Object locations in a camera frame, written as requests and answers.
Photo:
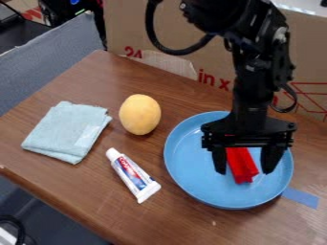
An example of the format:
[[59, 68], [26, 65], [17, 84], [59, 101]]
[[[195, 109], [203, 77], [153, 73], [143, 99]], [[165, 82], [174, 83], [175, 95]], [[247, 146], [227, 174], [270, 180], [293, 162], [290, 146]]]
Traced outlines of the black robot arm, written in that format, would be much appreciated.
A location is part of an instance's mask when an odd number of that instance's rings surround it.
[[262, 172], [269, 174], [297, 130], [294, 122], [267, 115], [274, 94], [290, 89], [295, 69], [286, 18], [270, 0], [183, 0], [181, 9], [202, 31], [223, 37], [237, 74], [233, 109], [225, 118], [201, 126], [202, 147], [213, 152], [221, 174], [230, 147], [259, 147]]

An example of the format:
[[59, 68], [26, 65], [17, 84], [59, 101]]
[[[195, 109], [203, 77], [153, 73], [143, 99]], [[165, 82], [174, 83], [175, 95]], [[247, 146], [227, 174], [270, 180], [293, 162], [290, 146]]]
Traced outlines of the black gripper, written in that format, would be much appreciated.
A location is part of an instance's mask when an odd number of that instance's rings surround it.
[[202, 147], [213, 151], [215, 171], [226, 175], [225, 147], [262, 147], [261, 166], [265, 174], [274, 172], [285, 149], [294, 142], [295, 122], [267, 116], [269, 104], [235, 101], [226, 117], [201, 126]]

